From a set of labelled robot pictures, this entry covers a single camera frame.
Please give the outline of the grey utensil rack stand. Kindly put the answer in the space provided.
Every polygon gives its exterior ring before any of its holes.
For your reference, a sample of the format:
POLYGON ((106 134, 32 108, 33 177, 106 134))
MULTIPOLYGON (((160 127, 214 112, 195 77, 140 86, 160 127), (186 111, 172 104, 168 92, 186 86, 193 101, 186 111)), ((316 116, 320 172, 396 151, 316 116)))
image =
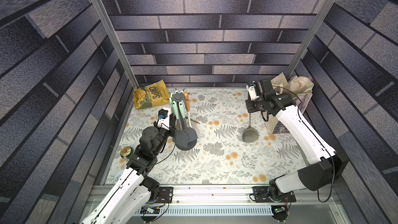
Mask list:
POLYGON ((192 127, 189 94, 182 90, 176 90, 170 96, 170 105, 178 126, 173 141, 178 149, 184 151, 191 150, 197 144, 198 135, 192 127))

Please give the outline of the green handle grey spoon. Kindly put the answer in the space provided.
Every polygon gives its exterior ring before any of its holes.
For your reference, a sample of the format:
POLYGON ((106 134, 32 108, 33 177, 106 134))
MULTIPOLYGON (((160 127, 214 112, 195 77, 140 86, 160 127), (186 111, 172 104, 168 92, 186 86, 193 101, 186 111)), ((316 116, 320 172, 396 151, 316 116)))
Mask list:
POLYGON ((253 143, 259 138, 258 131, 251 126, 251 114, 249 114, 249 125, 242 133, 242 140, 245 143, 253 143))

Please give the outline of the green handle cream utensil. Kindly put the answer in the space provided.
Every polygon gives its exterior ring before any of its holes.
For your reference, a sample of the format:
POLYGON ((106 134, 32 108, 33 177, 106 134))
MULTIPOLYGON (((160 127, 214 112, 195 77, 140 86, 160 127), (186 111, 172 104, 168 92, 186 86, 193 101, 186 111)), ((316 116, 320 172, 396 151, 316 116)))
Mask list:
POLYGON ((171 105, 172 111, 173 111, 173 113, 174 113, 174 115, 175 115, 175 117, 176 117, 176 121, 177 121, 178 128, 179 128, 179 130, 182 130, 181 121, 180 121, 180 117, 179 117, 178 105, 177 105, 177 103, 172 99, 172 95, 171 95, 171 97, 170 97, 170 105, 171 105))

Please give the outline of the green handle grey turner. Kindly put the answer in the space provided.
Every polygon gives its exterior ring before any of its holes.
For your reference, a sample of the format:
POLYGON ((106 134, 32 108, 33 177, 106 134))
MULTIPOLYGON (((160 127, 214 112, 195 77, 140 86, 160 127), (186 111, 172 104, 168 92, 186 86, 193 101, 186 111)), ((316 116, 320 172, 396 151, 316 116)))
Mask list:
POLYGON ((193 149, 197 144, 198 135, 195 129, 189 127, 189 125, 185 121, 185 118, 182 114, 184 110, 182 102, 177 102, 177 105, 178 105, 182 130, 179 130, 178 128, 174 137, 174 142, 178 149, 188 151, 193 149))

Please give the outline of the wooden handle white spatula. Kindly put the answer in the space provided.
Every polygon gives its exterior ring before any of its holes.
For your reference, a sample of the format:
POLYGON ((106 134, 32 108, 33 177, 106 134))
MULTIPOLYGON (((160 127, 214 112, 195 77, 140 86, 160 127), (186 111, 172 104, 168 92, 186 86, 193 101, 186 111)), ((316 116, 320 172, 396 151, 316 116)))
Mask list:
POLYGON ((185 98, 185 103, 186 103, 186 112, 187 112, 187 121, 189 127, 196 128, 199 122, 192 120, 191 115, 190 115, 190 100, 189 100, 189 94, 188 92, 184 92, 184 98, 185 98))

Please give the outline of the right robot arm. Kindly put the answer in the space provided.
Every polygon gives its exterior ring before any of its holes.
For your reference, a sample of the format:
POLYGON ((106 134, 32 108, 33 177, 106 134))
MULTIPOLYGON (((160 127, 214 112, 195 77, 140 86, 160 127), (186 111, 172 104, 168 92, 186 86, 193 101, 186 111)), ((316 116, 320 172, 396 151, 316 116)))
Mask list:
POLYGON ((348 164, 347 154, 336 152, 316 132, 304 118, 291 91, 285 89, 279 93, 274 88, 269 79, 248 82, 247 112, 266 114, 265 122, 270 115, 281 122, 298 144, 307 166, 271 180, 262 197, 277 202, 297 190, 317 191, 326 185, 333 186, 348 164))

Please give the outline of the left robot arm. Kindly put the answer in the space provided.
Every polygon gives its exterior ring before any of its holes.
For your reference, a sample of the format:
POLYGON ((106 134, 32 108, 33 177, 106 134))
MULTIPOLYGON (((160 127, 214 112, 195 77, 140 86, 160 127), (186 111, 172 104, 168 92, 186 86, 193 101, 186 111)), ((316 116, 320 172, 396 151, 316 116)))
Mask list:
POLYGON ((82 224, 125 224, 147 202, 158 197, 159 183, 148 174, 157 164, 167 140, 175 136, 175 121, 171 109, 159 110, 158 120, 143 130, 140 144, 118 182, 82 224))

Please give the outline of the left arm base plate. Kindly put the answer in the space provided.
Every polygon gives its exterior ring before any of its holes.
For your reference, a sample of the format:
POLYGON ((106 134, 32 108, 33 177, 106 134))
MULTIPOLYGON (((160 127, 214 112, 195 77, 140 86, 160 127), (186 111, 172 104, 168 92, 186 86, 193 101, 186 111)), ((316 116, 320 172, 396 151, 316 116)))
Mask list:
POLYGON ((169 204, 173 202, 174 188, 173 187, 160 187, 158 194, 150 199, 151 204, 169 204))

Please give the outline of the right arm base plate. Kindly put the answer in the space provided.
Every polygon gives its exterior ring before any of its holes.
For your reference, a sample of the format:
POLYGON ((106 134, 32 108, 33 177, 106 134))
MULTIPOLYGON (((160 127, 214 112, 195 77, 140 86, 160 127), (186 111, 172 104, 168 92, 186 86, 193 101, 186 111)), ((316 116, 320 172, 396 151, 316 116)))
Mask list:
POLYGON ((293 192, 280 193, 273 187, 269 186, 255 186, 252 188, 252 193, 249 198, 256 203, 290 203, 296 202, 296 197, 293 192))

